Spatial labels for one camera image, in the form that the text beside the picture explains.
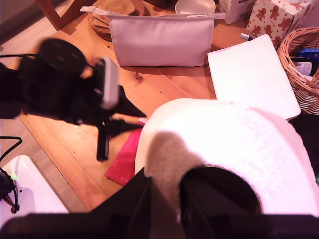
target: cardboard box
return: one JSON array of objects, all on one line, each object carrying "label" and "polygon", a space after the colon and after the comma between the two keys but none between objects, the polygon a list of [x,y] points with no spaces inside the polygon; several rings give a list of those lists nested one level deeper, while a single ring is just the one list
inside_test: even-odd
[{"label": "cardboard box", "polygon": [[318,0],[289,3],[284,0],[256,0],[247,30],[255,36],[268,34],[277,49],[285,36],[298,29]]},{"label": "cardboard box", "polygon": [[232,24],[234,22],[248,18],[255,0],[219,0],[220,12],[227,14],[225,22]]}]

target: white plate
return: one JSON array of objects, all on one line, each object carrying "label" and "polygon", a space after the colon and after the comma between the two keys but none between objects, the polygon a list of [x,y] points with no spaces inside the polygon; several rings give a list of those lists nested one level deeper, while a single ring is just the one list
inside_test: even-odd
[{"label": "white plate", "polygon": [[213,0],[179,0],[175,5],[177,14],[210,14],[215,10]]}]

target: white box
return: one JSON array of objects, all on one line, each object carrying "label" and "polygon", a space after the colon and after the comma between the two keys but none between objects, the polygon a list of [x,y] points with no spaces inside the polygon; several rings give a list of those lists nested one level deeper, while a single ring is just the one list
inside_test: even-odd
[{"label": "white box", "polygon": [[275,113],[285,119],[301,110],[269,35],[208,53],[216,97]]},{"label": "white box", "polygon": [[225,22],[234,22],[249,18],[253,10],[255,0],[219,0],[220,12],[227,14]]}]

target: gift box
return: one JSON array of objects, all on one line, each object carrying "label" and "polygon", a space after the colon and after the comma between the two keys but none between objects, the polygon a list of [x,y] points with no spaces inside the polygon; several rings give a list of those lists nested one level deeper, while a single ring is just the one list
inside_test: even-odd
[{"label": "gift box", "polygon": [[256,0],[247,30],[255,36],[268,34],[277,49],[292,30],[298,29],[318,0],[289,3],[284,0]]}]

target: white zipper pouch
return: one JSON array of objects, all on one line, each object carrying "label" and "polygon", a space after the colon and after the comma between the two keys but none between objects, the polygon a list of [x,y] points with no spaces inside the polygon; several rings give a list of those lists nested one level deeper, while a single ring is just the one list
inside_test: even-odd
[{"label": "white zipper pouch", "polygon": [[131,16],[84,6],[81,11],[109,17],[120,66],[203,66],[213,38],[214,20],[225,13]]}]

